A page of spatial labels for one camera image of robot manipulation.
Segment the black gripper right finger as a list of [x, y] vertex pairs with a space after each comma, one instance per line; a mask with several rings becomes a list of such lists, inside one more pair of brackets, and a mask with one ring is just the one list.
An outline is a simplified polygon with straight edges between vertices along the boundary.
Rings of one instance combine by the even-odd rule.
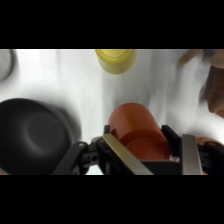
[[197, 141], [189, 134], [179, 136], [168, 125], [162, 133], [171, 146], [171, 155], [180, 159], [182, 175], [224, 175], [224, 146], [212, 140]]

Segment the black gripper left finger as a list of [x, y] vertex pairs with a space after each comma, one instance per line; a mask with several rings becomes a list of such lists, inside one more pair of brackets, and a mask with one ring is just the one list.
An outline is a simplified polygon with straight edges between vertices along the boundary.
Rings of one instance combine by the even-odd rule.
[[124, 145], [110, 132], [106, 125], [105, 133], [95, 137], [90, 144], [74, 143], [53, 175], [85, 175], [89, 168], [98, 166], [104, 175], [152, 175]]

